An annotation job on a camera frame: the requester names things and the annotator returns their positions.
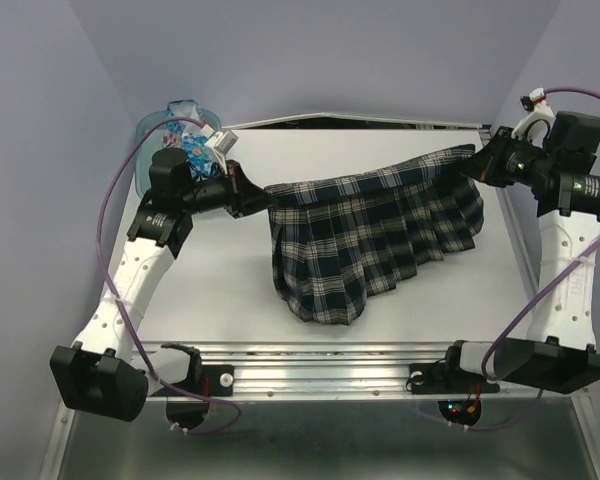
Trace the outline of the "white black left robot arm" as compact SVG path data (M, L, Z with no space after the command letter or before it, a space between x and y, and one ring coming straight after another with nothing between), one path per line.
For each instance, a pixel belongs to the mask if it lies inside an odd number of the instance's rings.
M210 383L198 349L166 343L149 354L137 333L193 229L193 215L221 209L243 218L275 204L233 160L211 178L194 178L180 148L155 153L149 178L120 262L114 272L106 272L106 289L92 318L71 346L56 347L50 359L66 407L122 421L134 420L162 389L208 398Z

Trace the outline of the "navy plaid pleated skirt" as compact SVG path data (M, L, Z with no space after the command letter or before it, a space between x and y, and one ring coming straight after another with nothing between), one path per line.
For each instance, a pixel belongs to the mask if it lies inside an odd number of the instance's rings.
M272 278L301 321L349 325L421 265L474 249L484 202L457 167L472 144L366 173L266 187Z

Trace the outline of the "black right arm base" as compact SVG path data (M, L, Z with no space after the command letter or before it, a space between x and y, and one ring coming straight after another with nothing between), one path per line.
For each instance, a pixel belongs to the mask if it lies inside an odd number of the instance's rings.
M411 363L407 390L415 395L499 393L500 386L478 374L451 370L443 362Z

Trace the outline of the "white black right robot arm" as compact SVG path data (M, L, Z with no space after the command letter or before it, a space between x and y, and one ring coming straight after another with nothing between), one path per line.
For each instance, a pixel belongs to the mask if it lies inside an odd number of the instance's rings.
M537 202L541 234L539 291L493 342L456 341L440 366L443 384L462 390L476 375L569 394L600 380L592 324L596 251L600 247L600 176L592 174L600 117L560 112L542 146L502 127L461 172L493 187L522 184Z

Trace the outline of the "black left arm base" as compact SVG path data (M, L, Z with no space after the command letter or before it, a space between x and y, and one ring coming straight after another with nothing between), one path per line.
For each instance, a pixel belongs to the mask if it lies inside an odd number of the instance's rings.
M156 352L157 372L167 383L205 397L231 397L235 368L208 364L193 346L166 343Z

